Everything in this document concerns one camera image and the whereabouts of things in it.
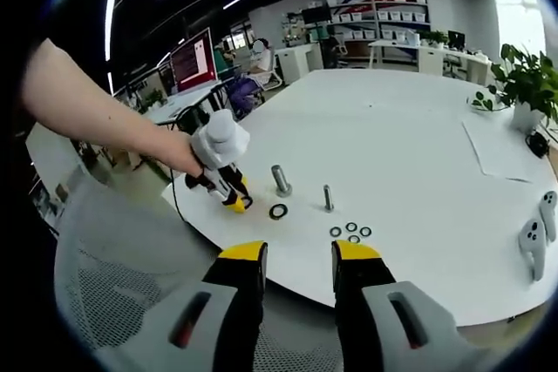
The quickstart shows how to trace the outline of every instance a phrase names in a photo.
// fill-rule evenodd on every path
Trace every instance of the hex bolt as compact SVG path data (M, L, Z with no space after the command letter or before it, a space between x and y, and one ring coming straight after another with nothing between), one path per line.
M333 199L331 198L331 189L328 185L323 185L323 195L325 195L325 210L328 213L333 212Z
M285 179L285 173L283 173L282 168L279 165L271 166L271 173L273 174L273 179L276 180L277 196L281 198L287 198L293 192L292 186Z

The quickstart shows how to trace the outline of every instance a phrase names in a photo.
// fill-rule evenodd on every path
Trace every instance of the computer monitor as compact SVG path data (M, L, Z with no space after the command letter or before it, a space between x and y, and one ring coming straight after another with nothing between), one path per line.
M455 48L456 50L465 49L465 34L449 30L447 32L447 37L449 38L449 42L447 43L448 47Z
M317 24L331 20L331 10L326 6L303 10L303 21L305 24Z
M171 52L170 61L178 93L218 82L209 28Z

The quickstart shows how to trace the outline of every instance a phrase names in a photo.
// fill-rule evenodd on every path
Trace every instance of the cable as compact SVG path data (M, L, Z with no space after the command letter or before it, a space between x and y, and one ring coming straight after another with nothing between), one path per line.
M184 113L186 113L186 111L188 111L192 106L189 106L188 108L185 108L184 110L182 110L178 116L176 117L176 119L174 120L173 124L171 125L171 127L169 128L169 131L172 131L174 129L174 127L176 126L176 121L178 121L180 119L180 117L182 117L184 115ZM187 224L188 222L186 221L186 219L184 218L184 216L182 215L182 213L180 212L180 208L178 208L178 200L176 199L176 189L174 187L174 171L172 167L168 167L171 171L171 182L173 183L173 199L174 199L174 207L176 208L176 212L179 214L180 219L182 221L184 221L185 224Z

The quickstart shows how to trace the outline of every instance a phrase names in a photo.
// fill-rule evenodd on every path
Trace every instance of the red screen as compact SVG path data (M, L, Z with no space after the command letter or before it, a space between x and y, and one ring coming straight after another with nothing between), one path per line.
M209 28L188 39L171 54L178 91L217 79Z

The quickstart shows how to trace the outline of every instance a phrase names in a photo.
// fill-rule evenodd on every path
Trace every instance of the human hand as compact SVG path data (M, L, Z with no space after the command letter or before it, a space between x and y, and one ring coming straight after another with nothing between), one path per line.
M160 141L153 157L171 169L186 172L195 178L202 175L203 168L190 147L190 136L186 132L171 131L164 127L160 129Z

